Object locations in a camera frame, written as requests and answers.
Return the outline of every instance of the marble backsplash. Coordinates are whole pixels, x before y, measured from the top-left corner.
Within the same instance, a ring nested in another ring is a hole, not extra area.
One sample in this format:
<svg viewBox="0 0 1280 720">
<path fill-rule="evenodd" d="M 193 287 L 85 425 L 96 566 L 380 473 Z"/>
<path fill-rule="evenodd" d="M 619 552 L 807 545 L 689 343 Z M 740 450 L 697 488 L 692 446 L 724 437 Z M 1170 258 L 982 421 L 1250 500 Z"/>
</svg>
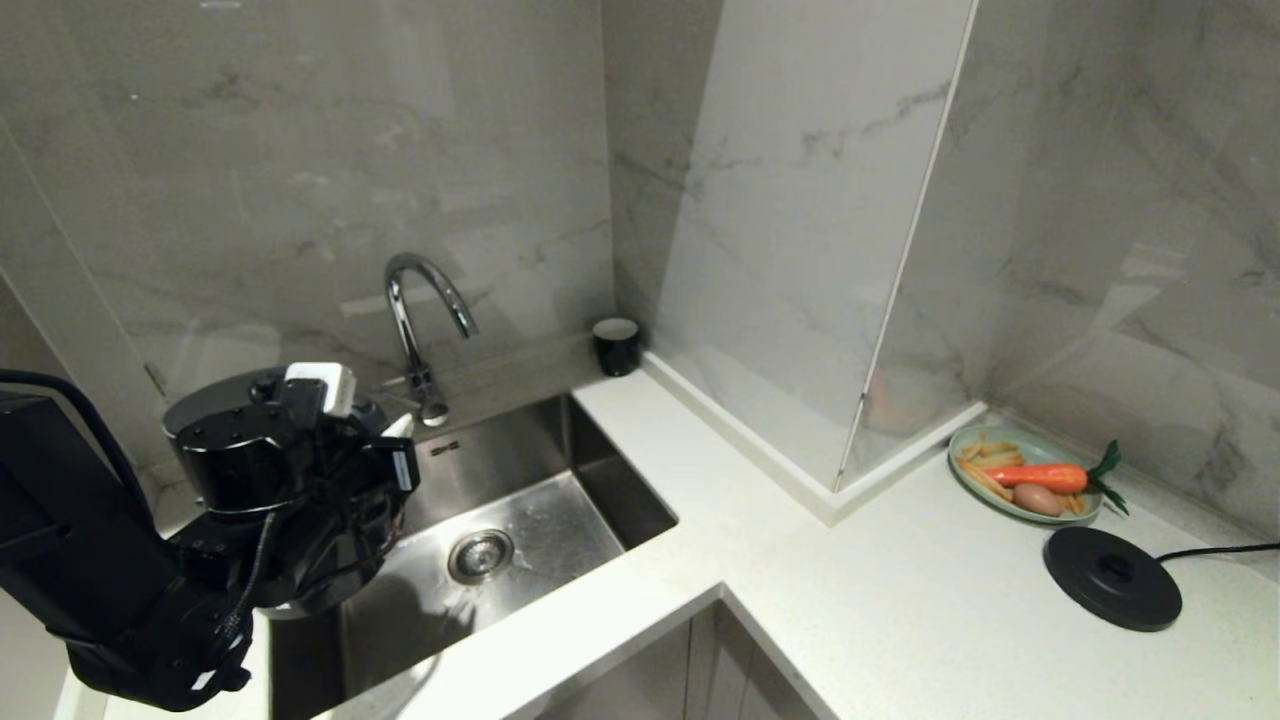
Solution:
<svg viewBox="0 0 1280 720">
<path fill-rule="evenodd" d="M 980 5 L 877 372 L 1280 536 L 1280 9 L 1092 5 Z"/>
<path fill-rule="evenodd" d="M 614 311 L 598 1 L 5 14 L 0 173 L 35 188 L 70 260 L 6 237 L 4 268 L 61 328 L 73 375 L 104 346 L 41 287 L 92 288 L 81 307 L 120 336 L 113 361 L 159 388 L 86 382 L 95 397 L 127 396 L 152 428 L 168 402 L 265 365 L 324 357 L 387 380 L 403 361 L 383 265 L 406 250 L 453 278 L 481 331 L 463 342 L 411 291 L 447 391 L 485 391 L 527 357 L 589 361 L 591 323 Z M 164 452 L 128 445 L 141 464 Z"/>
<path fill-rule="evenodd" d="M 654 352 L 826 487 L 969 9 L 603 5 L 620 307 Z"/>
</svg>

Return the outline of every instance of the black mug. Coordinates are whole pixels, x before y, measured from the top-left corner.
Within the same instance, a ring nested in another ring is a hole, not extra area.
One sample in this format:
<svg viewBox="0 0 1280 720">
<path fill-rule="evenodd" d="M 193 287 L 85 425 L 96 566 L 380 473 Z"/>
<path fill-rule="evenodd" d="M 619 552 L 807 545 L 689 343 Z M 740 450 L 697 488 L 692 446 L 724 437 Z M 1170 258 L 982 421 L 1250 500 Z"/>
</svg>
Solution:
<svg viewBox="0 0 1280 720">
<path fill-rule="evenodd" d="M 591 328 L 595 356 L 605 375 L 621 378 L 640 365 L 640 325 L 625 318 L 600 320 Z"/>
</svg>

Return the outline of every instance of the green plate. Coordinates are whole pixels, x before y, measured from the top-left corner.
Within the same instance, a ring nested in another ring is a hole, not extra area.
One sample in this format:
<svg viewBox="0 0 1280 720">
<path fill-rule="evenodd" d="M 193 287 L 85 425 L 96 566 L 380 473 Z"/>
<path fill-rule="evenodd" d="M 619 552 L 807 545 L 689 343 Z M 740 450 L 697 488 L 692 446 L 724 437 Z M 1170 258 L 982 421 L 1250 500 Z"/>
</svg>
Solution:
<svg viewBox="0 0 1280 720">
<path fill-rule="evenodd" d="M 1041 515 L 1039 512 L 1023 510 L 1012 502 L 1005 502 L 1005 500 L 1000 496 L 970 480 L 969 477 L 961 473 L 960 468 L 956 466 L 956 457 L 960 456 L 960 450 L 978 442 L 978 436 L 980 434 L 987 436 L 987 442 L 1011 442 L 1016 445 L 1018 451 L 1027 459 L 1028 465 L 1042 465 L 1044 462 L 1074 462 L 1080 466 L 1087 466 L 1075 455 L 1071 455 L 1057 445 L 1028 432 L 996 425 L 965 428 L 951 436 L 951 445 L 947 448 L 947 465 L 951 466 L 951 474 L 960 480 L 960 484 L 969 488 L 969 492 L 978 496 L 978 500 L 1006 515 L 1021 518 L 1023 520 L 1029 520 L 1032 523 L 1046 523 L 1050 525 L 1066 525 L 1070 523 L 1092 520 L 1093 516 L 1098 514 L 1098 510 L 1102 509 L 1102 493 L 1093 487 L 1085 489 L 1080 495 L 1080 498 L 1084 501 L 1084 512 L 1079 515 L 1071 512 L 1070 510 L 1064 510 L 1061 515 L 1053 518 L 1051 515 Z"/>
</svg>

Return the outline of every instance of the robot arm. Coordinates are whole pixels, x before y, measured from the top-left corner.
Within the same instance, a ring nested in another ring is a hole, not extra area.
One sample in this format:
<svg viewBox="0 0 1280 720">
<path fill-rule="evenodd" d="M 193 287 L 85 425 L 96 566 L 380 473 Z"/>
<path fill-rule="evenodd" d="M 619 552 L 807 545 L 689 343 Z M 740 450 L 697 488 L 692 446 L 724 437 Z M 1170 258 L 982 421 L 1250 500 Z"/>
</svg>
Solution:
<svg viewBox="0 0 1280 720">
<path fill-rule="evenodd" d="M 419 482 L 411 427 L 358 402 L 342 365 L 246 373 L 165 415 L 205 512 L 164 539 L 79 391 L 10 370 L 0 383 L 42 388 L 0 392 L 0 587 L 84 684 L 170 711 L 244 687 L 253 607 L 311 615 L 372 579 Z"/>
</svg>

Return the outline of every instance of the chrome faucet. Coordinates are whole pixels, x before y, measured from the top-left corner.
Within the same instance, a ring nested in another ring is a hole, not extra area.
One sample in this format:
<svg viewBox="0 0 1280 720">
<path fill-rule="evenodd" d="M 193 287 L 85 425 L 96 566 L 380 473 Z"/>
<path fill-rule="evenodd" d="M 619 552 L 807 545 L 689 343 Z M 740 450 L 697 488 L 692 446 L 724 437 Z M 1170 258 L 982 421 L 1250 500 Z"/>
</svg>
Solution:
<svg viewBox="0 0 1280 720">
<path fill-rule="evenodd" d="M 413 400 L 417 402 L 419 419 L 422 420 L 424 425 L 435 428 L 449 419 L 449 406 L 444 404 L 440 388 L 436 387 L 435 379 L 431 377 L 431 366 L 419 352 L 413 323 L 410 322 L 408 307 L 404 306 L 404 286 L 401 283 L 404 270 L 416 270 L 426 282 L 431 283 L 435 292 L 440 295 L 440 300 L 444 301 L 444 306 L 449 309 L 449 314 L 453 315 L 453 322 L 458 325 L 458 332 L 462 333 L 463 338 L 470 338 L 480 331 L 476 328 L 475 318 L 471 316 L 466 301 L 458 293 L 458 288 L 453 287 L 448 275 L 433 265 L 430 260 L 413 252 L 401 252 L 387 263 L 387 302 L 392 307 L 396 329 L 401 336 L 401 347 L 404 348 L 404 357 L 408 360 L 404 379 L 408 380 Z"/>
</svg>

